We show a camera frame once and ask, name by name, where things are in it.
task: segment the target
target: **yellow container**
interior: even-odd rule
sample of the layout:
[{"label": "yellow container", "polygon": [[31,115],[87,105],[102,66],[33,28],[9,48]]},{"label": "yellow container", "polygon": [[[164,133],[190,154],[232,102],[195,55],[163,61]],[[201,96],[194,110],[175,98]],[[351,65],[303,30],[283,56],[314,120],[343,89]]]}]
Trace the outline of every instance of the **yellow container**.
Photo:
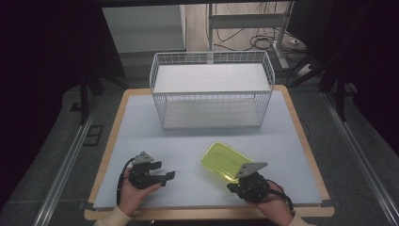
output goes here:
[{"label": "yellow container", "polygon": [[216,142],[206,152],[200,162],[206,169],[228,180],[229,183],[238,183],[235,174],[244,163],[250,163],[252,159],[223,143]]}]

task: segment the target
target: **human hand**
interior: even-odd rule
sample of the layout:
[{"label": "human hand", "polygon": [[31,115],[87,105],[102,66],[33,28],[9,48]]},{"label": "human hand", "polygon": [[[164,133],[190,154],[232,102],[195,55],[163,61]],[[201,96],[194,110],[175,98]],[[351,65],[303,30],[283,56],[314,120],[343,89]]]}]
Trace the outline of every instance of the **human hand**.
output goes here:
[{"label": "human hand", "polygon": [[[267,181],[270,188],[282,192],[283,188]],[[288,204],[279,196],[268,194],[266,198],[259,203],[246,202],[250,206],[258,208],[265,217],[277,223],[279,226],[288,226],[293,221],[293,215],[290,212]]]},{"label": "human hand", "polygon": [[138,189],[129,182],[131,168],[126,169],[123,176],[122,189],[120,192],[120,210],[127,216],[132,217],[144,199],[161,187],[161,184]]}]

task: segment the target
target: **metal rail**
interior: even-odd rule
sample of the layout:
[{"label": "metal rail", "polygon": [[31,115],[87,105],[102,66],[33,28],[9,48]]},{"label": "metal rail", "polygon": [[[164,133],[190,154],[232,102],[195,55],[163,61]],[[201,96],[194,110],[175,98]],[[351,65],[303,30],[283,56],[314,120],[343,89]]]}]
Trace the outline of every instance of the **metal rail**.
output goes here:
[{"label": "metal rail", "polygon": [[82,147],[86,133],[88,132],[88,128],[91,125],[99,101],[99,96],[93,96],[93,99],[90,103],[90,113],[88,115],[88,119],[79,127],[79,131],[70,149],[68,150],[67,155],[65,156],[64,161],[58,170],[58,173],[56,174],[56,178],[54,179],[47,196],[44,199],[43,205],[41,206],[38,215],[36,216],[36,219],[33,223],[34,226],[46,226],[49,224],[62,191],[64,190],[65,184],[67,183],[71,174],[76,157],[80,152],[80,148]]},{"label": "metal rail", "polygon": [[324,92],[322,93],[322,96],[326,100],[332,118],[335,120],[335,122],[338,125],[338,128],[340,129],[340,132],[343,134],[343,137],[346,143],[348,144],[351,153],[353,154],[356,162],[358,163],[364,178],[369,184],[369,187],[372,189],[373,193],[375,194],[375,197],[378,203],[380,204],[382,211],[384,212],[385,216],[387,217],[388,221],[392,226],[393,225],[398,226],[399,212],[387,188],[379,180],[372,165],[370,164],[363,150],[356,141],[347,123],[342,121],[340,116],[336,112],[335,104],[334,101],[332,100],[332,97],[330,95],[325,94]]}]

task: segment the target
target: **white wire basket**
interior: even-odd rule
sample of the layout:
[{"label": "white wire basket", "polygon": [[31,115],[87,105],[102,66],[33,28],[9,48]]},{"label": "white wire basket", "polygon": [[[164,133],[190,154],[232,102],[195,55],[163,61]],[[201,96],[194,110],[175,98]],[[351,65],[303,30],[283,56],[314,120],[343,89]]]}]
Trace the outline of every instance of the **white wire basket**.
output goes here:
[{"label": "white wire basket", "polygon": [[150,75],[164,129],[260,127],[274,84],[265,51],[158,53]]}]

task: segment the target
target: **gray floor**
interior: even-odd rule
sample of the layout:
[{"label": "gray floor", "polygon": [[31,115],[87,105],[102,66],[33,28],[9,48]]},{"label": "gray floor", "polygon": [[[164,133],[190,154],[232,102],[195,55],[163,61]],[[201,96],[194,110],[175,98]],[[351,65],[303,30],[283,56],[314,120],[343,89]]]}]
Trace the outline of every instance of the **gray floor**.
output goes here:
[{"label": "gray floor", "polygon": [[[203,14],[204,7],[198,6],[198,8],[200,9],[193,12],[192,15]],[[195,32],[204,34],[203,30]],[[187,36],[195,37],[193,34],[187,34]],[[233,44],[231,47],[241,48],[245,43],[235,40],[234,44],[236,45]],[[206,41],[188,41],[187,50],[206,50]],[[280,67],[276,56],[272,52],[269,55],[275,70],[279,72]],[[120,57],[126,73],[126,78],[122,78],[121,81],[130,84],[133,88],[147,88],[152,56],[121,55]],[[303,55],[297,54],[291,57],[294,61],[298,61]],[[286,73],[277,73],[278,84],[285,84],[287,79]],[[314,77],[289,91],[336,212],[332,218],[306,218],[306,220],[317,225],[390,225],[336,122],[331,117],[327,103],[317,88],[319,79],[320,77]],[[49,225],[93,224],[93,221],[85,220],[83,214],[85,207],[88,206],[88,196],[123,94],[121,88],[106,80],[102,80],[102,82],[104,94],[100,97],[92,122],[92,125],[104,127],[102,138],[99,144],[94,146],[92,137],[85,139],[87,145],[82,147],[77,156],[71,176],[62,191]],[[65,93],[63,108],[58,120],[35,162],[5,205],[0,215],[0,225],[32,225],[34,222],[59,166],[78,133],[80,112],[70,111],[70,109],[73,103],[79,102],[78,88]],[[397,180],[399,160],[397,155],[374,130],[373,126],[361,116],[350,97],[345,100],[345,114],[347,124],[370,164],[397,203],[399,201],[399,180]],[[243,221],[158,221],[155,223],[158,225],[255,224],[255,222],[248,224]]]}]

